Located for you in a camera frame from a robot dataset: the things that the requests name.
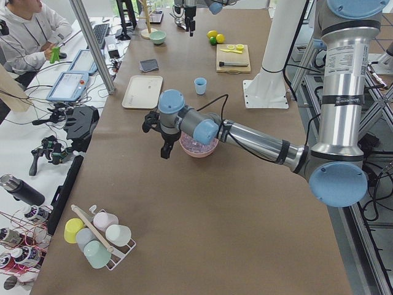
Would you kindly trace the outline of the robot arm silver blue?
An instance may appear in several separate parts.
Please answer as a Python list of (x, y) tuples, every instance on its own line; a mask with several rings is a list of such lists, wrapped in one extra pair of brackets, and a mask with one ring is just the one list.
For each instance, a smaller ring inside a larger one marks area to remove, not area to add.
[(380, 31), (386, 1), (319, 1), (314, 33), (326, 45), (317, 143), (297, 146), (217, 115), (187, 106), (181, 92), (164, 91), (158, 101), (159, 131), (168, 158), (181, 133), (203, 144), (214, 138), (237, 144), (257, 157), (285, 165), (304, 177), (314, 196), (331, 207), (347, 207), (368, 191), (358, 134), (364, 103), (370, 41)]
[(213, 15), (218, 14), (223, 7), (235, 5), (236, 1), (231, 0), (185, 0), (183, 1), (184, 5), (184, 13), (185, 13), (185, 26), (186, 31), (189, 32), (190, 37), (193, 36), (193, 33), (196, 28), (196, 21), (194, 20), (197, 14), (197, 5), (203, 6), (205, 5)]

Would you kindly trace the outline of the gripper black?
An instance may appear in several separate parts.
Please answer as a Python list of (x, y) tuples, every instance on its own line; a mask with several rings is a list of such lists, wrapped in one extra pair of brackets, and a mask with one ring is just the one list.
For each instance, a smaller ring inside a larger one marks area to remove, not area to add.
[(160, 149), (160, 156), (163, 159), (169, 159), (175, 142), (178, 141), (181, 137), (181, 132), (169, 134), (161, 131), (161, 137), (164, 140), (164, 145)]
[(193, 19), (196, 16), (197, 7), (196, 6), (185, 6), (185, 22), (187, 23), (187, 27), (189, 29), (190, 37), (193, 37), (195, 31), (195, 20)]

